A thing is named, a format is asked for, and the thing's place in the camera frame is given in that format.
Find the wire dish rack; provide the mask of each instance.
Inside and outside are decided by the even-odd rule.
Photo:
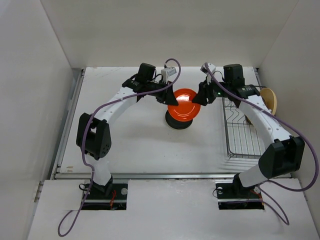
[[[222,99],[227,156],[259,159],[265,151],[263,140],[246,116],[227,98]]]

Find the cable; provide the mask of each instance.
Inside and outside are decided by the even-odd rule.
[[[161,76],[161,80],[164,79],[164,76],[161,73],[159,73],[159,74],[155,75],[155,77],[152,80],[156,80],[156,78],[159,76]]]
[[[214,71],[212,74],[214,75],[215,73],[220,73],[220,74],[221,74],[221,77],[222,77],[222,80],[223,80],[223,81],[225,80],[224,75],[222,74],[221,71],[216,70],[216,71]]]
[[[90,206],[110,206],[110,203],[103,203],[103,202],[94,202],[94,203],[85,203],[82,207],[90,207]],[[75,211],[78,211],[78,210],[70,210],[64,217],[63,219],[61,220],[61,222],[64,221],[64,219],[72,212],[75,212]]]
[[[80,204],[80,207],[79,207],[79,209],[77,210],[77,213],[76,213],[76,215],[75,215],[75,217],[74,217],[74,219],[73,219],[73,222],[72,222],[69,230],[68,230],[66,233],[61,234],[61,232],[60,232],[61,225],[62,225],[62,223],[64,222],[64,220],[66,219],[66,217],[67,217],[70,213],[72,213],[74,210],[70,210],[70,211],[62,218],[61,222],[59,223],[59,226],[58,226],[58,235],[59,235],[59,237],[65,237],[65,236],[67,236],[67,235],[70,233],[70,231],[72,230],[72,228],[74,227],[74,225],[75,225],[75,223],[76,223],[76,220],[77,220],[77,218],[78,218],[78,216],[79,216],[79,214],[80,214],[80,211],[81,211],[82,207],[83,207],[84,204],[85,204],[85,200],[87,199],[87,196],[88,196],[88,194],[89,194],[89,192],[90,192],[90,189],[91,189],[91,187],[92,187],[92,184],[93,184],[93,182],[94,182],[95,167],[94,167],[93,165],[87,163],[87,161],[86,161],[85,145],[86,145],[86,139],[87,139],[87,134],[88,134],[88,131],[89,131],[89,128],[90,128],[90,124],[91,124],[92,120],[94,119],[95,115],[97,114],[97,112],[98,112],[100,109],[102,109],[102,108],[104,108],[104,107],[106,107],[106,106],[109,106],[109,105],[111,105],[111,104],[118,103],[118,102],[120,102],[120,101],[122,101],[122,100],[125,100],[125,99],[128,99],[128,98],[132,98],[132,97],[138,97],[138,96],[142,96],[142,95],[155,94],[155,93],[158,93],[158,92],[161,92],[161,91],[164,91],[164,90],[170,88],[170,87],[178,80],[178,78],[180,77],[180,74],[181,74],[181,65],[180,65],[180,63],[179,63],[175,58],[169,58],[169,59],[167,59],[167,60],[165,61],[165,64],[167,64],[169,61],[174,61],[174,62],[178,65],[178,68],[179,68],[178,74],[177,74],[177,76],[175,77],[175,79],[173,80],[173,82],[171,82],[171,83],[168,84],[167,86],[165,86],[165,87],[163,87],[163,88],[161,88],[161,89],[158,89],[158,90],[140,92],[140,93],[136,93],[136,94],[132,94],[132,95],[125,96],[125,97],[123,97],[123,98],[119,98],[119,99],[114,100],[114,101],[107,102],[107,103],[99,106],[99,107],[91,114],[91,116],[90,116],[90,118],[89,118],[89,120],[88,120],[88,123],[87,123],[86,126],[85,126],[84,133],[83,133],[83,138],[82,138],[82,144],[81,144],[81,156],[82,156],[83,164],[84,164],[85,166],[87,166],[87,167],[90,167],[91,170],[92,170],[92,172],[91,172],[90,184],[89,184],[89,186],[88,186],[88,188],[87,188],[87,190],[86,190],[86,193],[85,193],[85,195],[84,195],[84,197],[83,197],[83,199],[82,199],[82,202],[81,202],[81,204]]]
[[[110,200],[110,209],[112,209],[112,206],[114,205],[116,195],[117,195],[116,190],[113,190],[113,192],[112,192],[112,198],[111,198],[111,200]]]
[[[217,199],[218,197],[215,196],[215,194],[214,194],[216,191],[217,191],[217,188],[215,190],[213,190],[212,195]]]
[[[254,190],[250,190],[251,193],[253,193],[254,195],[257,195],[259,197],[259,199],[261,200],[262,199],[262,196],[261,194],[259,193],[256,193]]]
[[[303,140],[304,142],[308,145],[308,147],[310,148],[311,150],[311,153],[313,155],[313,158],[314,158],[314,164],[315,164],[315,172],[314,172],[314,176],[313,176],[313,179],[312,181],[306,186],[306,187],[303,187],[301,189],[294,189],[294,188],[289,188],[287,186],[284,186],[280,183],[277,183],[276,181],[272,181],[272,180],[268,180],[268,182],[270,183],[273,183],[273,184],[276,184],[278,185],[279,187],[281,188],[284,188],[286,190],[289,190],[289,191],[292,191],[292,192],[303,192],[303,191],[306,191],[308,189],[310,189],[314,184],[315,182],[317,181],[317,178],[318,178],[318,175],[319,175],[319,161],[318,161],[318,157],[317,157],[317,153],[316,153],[316,150],[314,149],[314,147],[312,146],[311,142],[307,139],[307,137],[302,133],[300,132],[298,129],[296,129],[295,127],[293,127],[292,125],[290,125],[289,123],[281,120],[280,118],[278,118],[277,116],[274,116],[272,115],[270,112],[262,109],[261,107],[243,99],[243,98],[240,98],[238,97],[237,95],[233,94],[232,92],[230,92],[229,90],[227,90],[225,87],[223,87],[219,82],[218,80],[215,78],[214,74],[210,71],[209,69],[209,66],[208,66],[208,63],[206,62],[205,64],[205,68],[206,70],[208,71],[208,73],[210,74],[212,80],[226,93],[228,94],[229,96],[241,101],[241,102],[244,102],[246,104],[249,104],[250,106],[260,110],[261,112],[263,112],[264,114],[266,114],[267,116],[277,120],[279,123],[283,124],[284,126],[288,127],[289,129],[293,130],[294,132],[296,132]]]
[[[283,213],[284,217],[285,217],[285,220],[284,218],[277,212],[277,210],[271,206],[269,203],[263,201],[263,200],[260,200],[260,199],[250,199],[250,200],[244,200],[244,201],[227,201],[226,203],[228,204],[243,204],[243,203],[256,203],[256,202],[260,202],[262,204],[265,204],[267,205],[269,208],[271,208],[271,210],[284,222],[284,224],[286,225],[290,225],[290,222],[289,222],[289,219],[288,219],[288,216],[287,214],[285,213],[285,211],[283,210],[283,208],[273,199],[273,201],[275,202],[275,204],[277,204],[277,206],[280,208],[281,212]]]
[[[259,86],[259,85],[254,85],[255,88],[261,88],[261,89],[265,89],[266,86]]]
[[[89,183],[88,184],[80,183],[79,184],[79,189],[84,192],[84,191],[88,190],[88,186],[89,186]]]

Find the red plate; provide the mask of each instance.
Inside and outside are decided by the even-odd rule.
[[[174,96],[179,105],[168,105],[169,114],[180,122],[188,122],[194,119],[201,108],[200,104],[191,102],[196,95],[197,93],[189,88],[181,88],[175,91]]]

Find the white table surface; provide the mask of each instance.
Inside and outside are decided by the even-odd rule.
[[[79,117],[106,103],[138,67],[88,67],[85,71],[60,173],[90,173],[76,146]],[[252,67],[244,67],[246,84],[257,85]],[[174,90],[198,92],[205,74],[200,67],[183,67]],[[112,146],[105,158],[112,173],[237,173],[249,169],[256,159],[228,160],[222,100],[201,107],[192,125],[185,130],[165,122],[167,106],[146,96],[130,107],[110,127]]]
[[[278,182],[300,188],[297,179]],[[31,226],[29,240],[59,240],[57,228],[69,210],[79,208],[83,180],[47,180]],[[272,183],[262,188],[283,207],[290,226],[274,212],[219,210],[206,180],[130,180],[127,210],[86,210],[65,240],[318,240],[301,192],[284,191]],[[263,199],[278,209],[266,196]],[[75,212],[61,227],[65,233]]]

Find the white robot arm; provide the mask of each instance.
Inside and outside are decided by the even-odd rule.
[[[212,73],[216,70],[213,64],[208,64],[208,67]],[[220,84],[224,88],[239,98],[269,111],[259,91],[253,85],[245,85],[243,68],[240,64],[226,65],[223,70],[224,78]],[[201,67],[201,71],[207,77],[199,84],[199,91],[192,102],[206,106],[218,97],[229,98],[248,117],[266,147],[256,166],[234,176],[235,191],[248,191],[268,179],[297,171],[300,168],[305,147],[302,138],[293,137],[277,120],[257,108],[227,95],[212,81],[205,65]]]
[[[87,161],[94,166],[93,188],[109,195],[112,188],[112,176],[108,168],[106,155],[111,148],[110,127],[130,106],[137,103],[145,95],[129,97],[134,94],[146,93],[156,98],[159,103],[166,105],[178,105],[172,86],[166,90],[160,90],[170,84],[168,78],[177,73],[174,67],[165,67],[161,70],[161,80],[155,82],[154,73],[156,67],[142,63],[137,74],[126,80],[110,102],[121,101],[108,105],[95,115],[90,124],[85,140],[85,154]],[[81,147],[86,125],[91,115],[83,113],[79,119],[76,144]]]

